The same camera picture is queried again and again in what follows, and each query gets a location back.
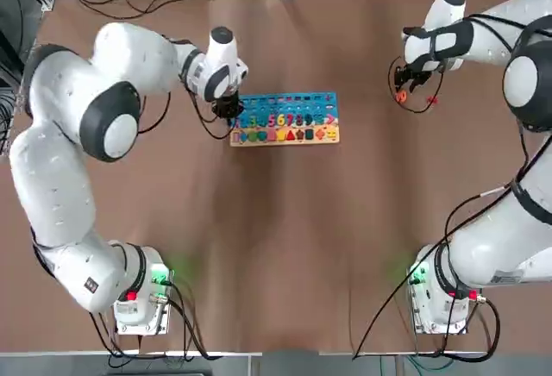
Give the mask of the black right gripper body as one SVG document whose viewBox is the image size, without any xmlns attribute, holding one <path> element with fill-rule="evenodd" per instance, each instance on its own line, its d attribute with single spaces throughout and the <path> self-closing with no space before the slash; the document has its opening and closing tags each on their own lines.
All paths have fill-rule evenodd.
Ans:
<svg viewBox="0 0 552 376">
<path fill-rule="evenodd" d="M 396 66 L 395 68 L 395 80 L 396 81 L 410 81 L 416 79 L 427 80 L 432 75 L 432 71 L 415 71 L 410 66 Z"/>
</svg>

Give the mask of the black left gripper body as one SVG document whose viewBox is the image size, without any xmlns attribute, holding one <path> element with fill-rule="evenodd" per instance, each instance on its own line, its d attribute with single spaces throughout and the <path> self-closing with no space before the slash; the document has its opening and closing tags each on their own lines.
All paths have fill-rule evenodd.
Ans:
<svg viewBox="0 0 552 376">
<path fill-rule="evenodd" d="M 242 113 L 239 93 L 219 97 L 212 104 L 212 112 L 219 118 L 237 118 Z"/>
</svg>

